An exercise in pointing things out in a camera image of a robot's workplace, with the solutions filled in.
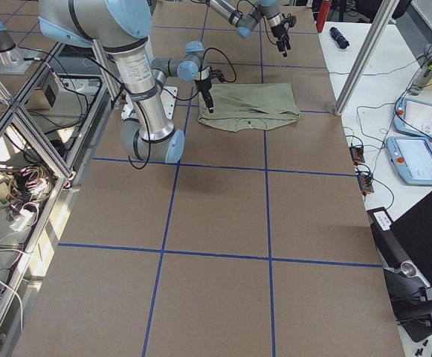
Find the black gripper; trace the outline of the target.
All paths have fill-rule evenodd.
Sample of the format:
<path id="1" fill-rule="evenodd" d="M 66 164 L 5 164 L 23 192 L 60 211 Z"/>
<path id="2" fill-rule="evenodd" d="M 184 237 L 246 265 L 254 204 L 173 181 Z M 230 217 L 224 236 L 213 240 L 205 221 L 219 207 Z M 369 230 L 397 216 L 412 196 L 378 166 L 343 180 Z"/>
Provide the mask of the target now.
<path id="1" fill-rule="evenodd" d="M 273 36 L 277 39 L 278 51 L 287 57 L 287 52 L 291 50 L 290 37 L 288 30 L 295 26 L 297 18 L 295 15 L 278 13 L 268 20 L 268 25 Z"/>
<path id="2" fill-rule="evenodd" d="M 211 66 L 206 66 L 196 76 L 196 88 L 207 107 L 209 113 L 213 113 L 213 98 L 210 94 L 212 89 L 212 79 L 216 78 L 220 83 L 225 80 L 224 74 L 220 69 L 212 69 Z"/>

